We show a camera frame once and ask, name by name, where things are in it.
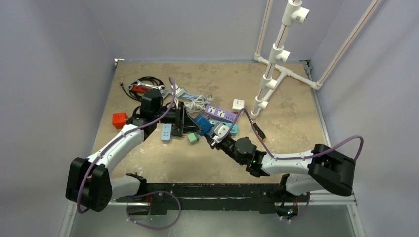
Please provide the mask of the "green block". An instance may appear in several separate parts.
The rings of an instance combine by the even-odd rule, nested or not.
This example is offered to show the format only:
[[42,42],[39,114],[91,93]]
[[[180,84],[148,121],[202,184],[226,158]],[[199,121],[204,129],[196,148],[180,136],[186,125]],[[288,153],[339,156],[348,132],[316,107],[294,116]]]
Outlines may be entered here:
[[197,133],[190,133],[187,138],[190,144],[196,144],[199,141],[199,135]]

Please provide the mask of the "blue block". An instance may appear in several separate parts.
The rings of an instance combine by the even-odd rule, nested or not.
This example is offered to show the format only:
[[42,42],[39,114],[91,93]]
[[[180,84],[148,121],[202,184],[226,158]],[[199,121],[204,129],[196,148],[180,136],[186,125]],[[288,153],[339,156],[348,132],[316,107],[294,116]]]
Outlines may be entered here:
[[212,129],[212,124],[208,121],[204,114],[198,114],[193,121],[200,129],[200,132],[198,132],[200,136],[204,136]]

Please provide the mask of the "purple power strip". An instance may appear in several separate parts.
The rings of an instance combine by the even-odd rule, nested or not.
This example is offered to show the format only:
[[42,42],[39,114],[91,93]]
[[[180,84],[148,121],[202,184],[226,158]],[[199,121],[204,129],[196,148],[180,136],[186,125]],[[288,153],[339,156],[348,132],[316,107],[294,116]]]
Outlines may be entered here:
[[207,104],[204,110],[206,116],[222,122],[232,123],[237,115],[220,107]]

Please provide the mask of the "white cube power socket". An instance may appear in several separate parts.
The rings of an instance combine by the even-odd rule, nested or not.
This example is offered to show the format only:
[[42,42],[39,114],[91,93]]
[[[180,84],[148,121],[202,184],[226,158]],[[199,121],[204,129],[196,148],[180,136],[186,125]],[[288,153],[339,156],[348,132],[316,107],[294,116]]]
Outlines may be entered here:
[[245,101],[241,99],[234,99],[232,104],[232,111],[238,112],[245,107]]

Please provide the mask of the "red cube socket adapter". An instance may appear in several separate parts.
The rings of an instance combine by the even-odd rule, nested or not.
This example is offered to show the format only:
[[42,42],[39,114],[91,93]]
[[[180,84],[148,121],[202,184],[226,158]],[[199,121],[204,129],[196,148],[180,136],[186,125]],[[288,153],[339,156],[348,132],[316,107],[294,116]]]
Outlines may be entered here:
[[115,129],[122,129],[122,127],[126,124],[127,120],[128,116],[125,112],[114,113],[112,115],[112,126]]

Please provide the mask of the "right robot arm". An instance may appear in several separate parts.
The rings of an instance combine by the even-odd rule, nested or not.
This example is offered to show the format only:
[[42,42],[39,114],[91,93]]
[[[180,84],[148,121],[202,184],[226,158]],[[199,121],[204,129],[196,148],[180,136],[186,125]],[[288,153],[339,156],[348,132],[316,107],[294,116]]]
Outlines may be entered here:
[[259,151],[248,137],[234,140],[227,136],[219,142],[215,135],[204,137],[211,148],[222,150],[254,177],[282,174],[277,194],[284,201],[317,190],[346,197],[352,194],[355,159],[324,144],[306,152],[271,156]]

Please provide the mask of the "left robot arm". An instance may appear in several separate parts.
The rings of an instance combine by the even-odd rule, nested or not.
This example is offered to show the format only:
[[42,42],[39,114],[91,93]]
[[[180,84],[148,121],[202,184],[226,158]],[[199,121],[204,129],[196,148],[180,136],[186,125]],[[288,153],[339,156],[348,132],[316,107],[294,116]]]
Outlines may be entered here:
[[164,106],[160,92],[149,90],[114,138],[87,158],[77,157],[71,162],[66,199],[95,212],[102,211],[110,201],[127,196],[135,202],[145,200],[148,189],[144,177],[128,173],[112,179],[110,174],[135,147],[147,140],[159,122],[172,125],[171,131],[176,136],[201,132],[183,104]]

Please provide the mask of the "light blue power strip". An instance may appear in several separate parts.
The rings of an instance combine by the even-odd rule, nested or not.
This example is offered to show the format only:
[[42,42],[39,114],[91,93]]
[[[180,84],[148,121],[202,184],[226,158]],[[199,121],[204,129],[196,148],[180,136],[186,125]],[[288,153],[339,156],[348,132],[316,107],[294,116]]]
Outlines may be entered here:
[[172,124],[166,123],[162,125],[162,132],[161,132],[162,142],[171,141],[171,131],[172,131]]

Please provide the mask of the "yellow black screwdriver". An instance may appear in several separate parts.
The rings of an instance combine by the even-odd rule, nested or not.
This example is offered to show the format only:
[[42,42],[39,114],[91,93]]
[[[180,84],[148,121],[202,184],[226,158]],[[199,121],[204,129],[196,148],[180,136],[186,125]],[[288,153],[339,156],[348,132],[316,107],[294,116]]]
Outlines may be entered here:
[[265,133],[262,131],[262,129],[257,125],[256,122],[251,121],[252,127],[254,129],[254,132],[256,134],[256,136],[261,140],[261,141],[265,141],[266,140],[266,135]]

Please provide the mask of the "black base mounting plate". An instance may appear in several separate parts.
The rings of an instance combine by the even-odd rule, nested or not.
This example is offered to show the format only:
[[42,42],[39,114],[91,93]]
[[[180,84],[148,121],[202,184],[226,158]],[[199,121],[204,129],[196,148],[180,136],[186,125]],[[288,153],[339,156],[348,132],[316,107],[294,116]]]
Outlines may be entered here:
[[294,196],[279,184],[203,184],[149,183],[146,197],[121,197],[117,203],[144,203],[153,215],[165,215],[168,210],[195,211],[257,211],[260,214],[287,214],[286,207],[295,201],[304,203],[307,196]]

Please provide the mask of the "red handled adjustable wrench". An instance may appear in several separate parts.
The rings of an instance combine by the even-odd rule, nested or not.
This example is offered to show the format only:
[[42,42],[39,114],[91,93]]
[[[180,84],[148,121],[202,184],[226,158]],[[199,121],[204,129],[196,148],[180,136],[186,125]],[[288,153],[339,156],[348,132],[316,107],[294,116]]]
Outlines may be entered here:
[[163,84],[153,85],[146,84],[141,81],[135,81],[133,84],[128,86],[126,95],[133,100],[141,101],[143,95],[151,90],[159,91],[163,97],[165,97],[165,94],[167,93],[167,90]]

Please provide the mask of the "aluminium frame rail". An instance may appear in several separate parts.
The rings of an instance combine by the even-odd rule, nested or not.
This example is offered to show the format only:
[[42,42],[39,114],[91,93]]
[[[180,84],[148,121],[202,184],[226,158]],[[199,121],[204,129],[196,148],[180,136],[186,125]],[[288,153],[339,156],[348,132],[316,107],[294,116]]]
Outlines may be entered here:
[[274,197],[276,184],[150,183],[150,197],[112,200],[79,214],[69,204],[62,237],[362,237],[353,196],[324,191]]

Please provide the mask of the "white PVC pipe frame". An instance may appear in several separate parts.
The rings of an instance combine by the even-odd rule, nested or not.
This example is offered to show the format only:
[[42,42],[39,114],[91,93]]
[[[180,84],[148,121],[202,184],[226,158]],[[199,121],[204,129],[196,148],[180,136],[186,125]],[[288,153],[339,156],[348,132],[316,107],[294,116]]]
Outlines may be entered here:
[[256,52],[254,54],[254,60],[259,63],[266,65],[264,74],[262,75],[259,91],[254,100],[253,109],[251,111],[251,119],[256,119],[260,111],[265,109],[268,105],[268,100],[279,86],[283,78],[292,77],[308,86],[312,89],[319,90],[327,77],[331,74],[335,66],[337,66],[340,59],[343,57],[345,52],[349,49],[351,44],[354,42],[356,37],[361,32],[362,28],[365,26],[367,21],[372,17],[373,13],[381,4],[380,0],[373,0],[361,16],[360,20],[354,26],[353,30],[347,37],[347,39],[342,44],[339,51],[336,53],[330,64],[327,66],[322,76],[317,82],[310,81],[309,79],[300,76],[290,69],[281,66],[281,63],[285,63],[290,55],[289,51],[284,49],[284,44],[286,38],[293,24],[303,24],[310,12],[309,9],[302,7],[302,1],[300,0],[289,0],[285,7],[283,17],[281,20],[281,26],[277,35],[275,42],[273,43],[268,59],[265,59],[261,56],[261,49],[263,46],[265,33],[267,29],[267,24],[270,17],[271,7],[273,1],[268,0],[265,14],[262,22],[262,27],[259,34],[259,39],[256,47]]

